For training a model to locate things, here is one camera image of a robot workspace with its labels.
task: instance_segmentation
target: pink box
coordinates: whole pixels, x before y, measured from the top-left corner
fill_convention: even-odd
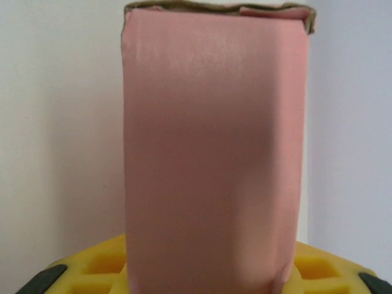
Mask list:
[[[280,293],[314,11],[148,3],[126,8],[122,33],[132,293]]]

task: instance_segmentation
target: pink paper wrapping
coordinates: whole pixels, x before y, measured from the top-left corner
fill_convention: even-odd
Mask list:
[[[133,294],[280,293],[300,207],[308,43],[301,19],[127,12]]]

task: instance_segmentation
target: white wall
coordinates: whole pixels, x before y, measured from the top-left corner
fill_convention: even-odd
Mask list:
[[[392,1],[310,4],[309,243],[392,281]]]
[[[1,293],[123,232],[126,2],[0,0]]]

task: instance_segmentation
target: black rubber part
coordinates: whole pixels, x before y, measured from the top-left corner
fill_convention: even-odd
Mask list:
[[[372,294],[392,294],[392,285],[368,273],[359,274]]]
[[[44,294],[68,269],[66,265],[55,265],[36,274],[16,294]]]

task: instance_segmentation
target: yellow plastic base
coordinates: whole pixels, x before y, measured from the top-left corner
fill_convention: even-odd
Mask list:
[[[45,294],[129,294],[125,237],[119,236],[49,267],[66,272]],[[314,247],[297,243],[295,267],[282,294],[370,294],[358,273],[371,270]]]

